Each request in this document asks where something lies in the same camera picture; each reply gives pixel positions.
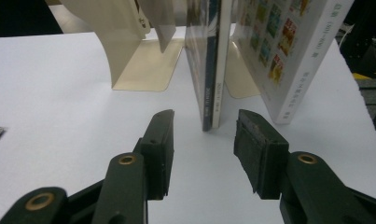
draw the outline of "thick book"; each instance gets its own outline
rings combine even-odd
[[[219,123],[231,6],[232,1],[188,0],[185,47],[205,132]]]
[[[233,43],[275,123],[289,123],[354,0],[242,0]]]

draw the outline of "white table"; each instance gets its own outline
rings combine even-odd
[[[164,92],[112,91],[93,33],[0,38],[0,218],[25,193],[71,195],[104,178],[133,150],[151,117],[173,109],[169,196],[149,203],[150,223],[282,223],[279,201],[261,201],[233,155],[240,108],[270,119],[260,96],[224,92],[221,126],[201,131],[183,51]],[[275,126],[290,151],[322,157],[344,184],[376,198],[376,132],[335,43],[291,124]]]

